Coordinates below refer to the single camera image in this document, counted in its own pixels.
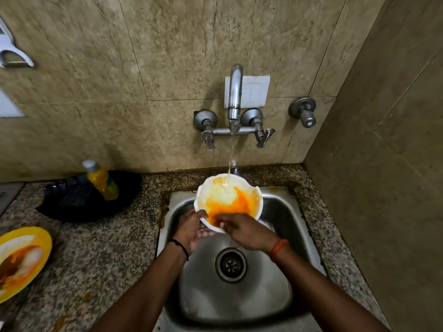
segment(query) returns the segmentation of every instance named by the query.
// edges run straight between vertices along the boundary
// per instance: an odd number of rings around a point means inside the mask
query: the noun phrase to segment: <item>white switch plate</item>
[[[20,118],[25,116],[9,97],[0,89],[0,118]]]
[[[229,82],[231,77],[224,78],[224,107],[228,108]],[[240,108],[260,108],[266,104],[271,76],[243,76],[241,85]]]

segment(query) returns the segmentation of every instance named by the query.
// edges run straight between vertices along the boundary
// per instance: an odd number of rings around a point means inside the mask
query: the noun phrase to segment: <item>stainless steel sink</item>
[[[296,198],[286,187],[260,189],[263,212],[259,221],[288,239],[300,256],[325,274]],[[171,194],[157,255],[174,234],[180,216],[193,207],[194,199],[195,192]],[[261,331],[279,330],[283,325],[320,331],[269,257],[242,248],[226,234],[201,240],[171,290],[158,322],[165,331]]]

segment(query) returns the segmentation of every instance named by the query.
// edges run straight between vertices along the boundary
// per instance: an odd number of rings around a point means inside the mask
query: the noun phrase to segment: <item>drain strainer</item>
[[[222,250],[215,259],[217,274],[228,283],[236,283],[243,279],[247,268],[245,255],[236,248]]]

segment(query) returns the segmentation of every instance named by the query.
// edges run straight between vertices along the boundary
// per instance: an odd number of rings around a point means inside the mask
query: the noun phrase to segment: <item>orange curry residue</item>
[[[260,200],[260,196],[257,194],[257,192],[254,191],[252,195],[247,195],[243,191],[239,190],[236,186],[234,186],[234,189],[237,192],[237,197],[231,204],[220,204],[219,202],[211,200],[210,198],[206,200],[207,213],[209,216],[207,220],[211,225],[220,227],[219,221],[215,219],[217,214],[248,213],[249,215],[254,216],[257,212]]]

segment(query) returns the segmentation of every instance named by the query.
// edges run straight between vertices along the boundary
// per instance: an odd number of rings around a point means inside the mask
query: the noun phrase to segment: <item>beige wall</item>
[[[0,0],[0,16],[36,68],[0,70],[26,117],[0,119],[0,181],[63,177],[94,158],[154,172],[226,166],[229,138],[207,152],[192,112],[225,124],[223,78],[271,75],[264,149],[237,137],[238,165],[301,162],[384,0]],[[310,130],[290,119],[318,102]]]
[[[443,326],[442,12],[386,0],[305,161],[394,331]]]

